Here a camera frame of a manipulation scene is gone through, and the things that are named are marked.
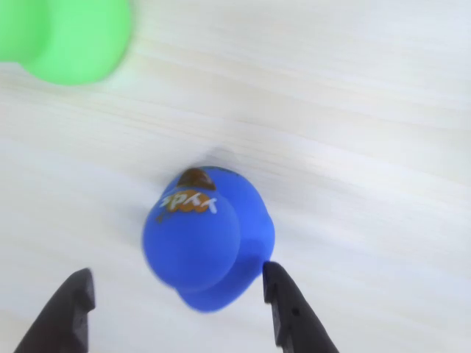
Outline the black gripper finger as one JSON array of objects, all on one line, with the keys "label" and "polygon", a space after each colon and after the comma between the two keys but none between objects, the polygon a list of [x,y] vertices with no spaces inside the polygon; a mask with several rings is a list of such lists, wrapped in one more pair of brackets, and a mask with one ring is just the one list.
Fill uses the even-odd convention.
[{"label": "black gripper finger", "polygon": [[75,271],[48,300],[15,353],[88,352],[88,314],[95,308],[91,270]]},{"label": "black gripper finger", "polygon": [[321,321],[281,264],[263,264],[263,298],[272,308],[275,345],[286,353],[338,353]]}]

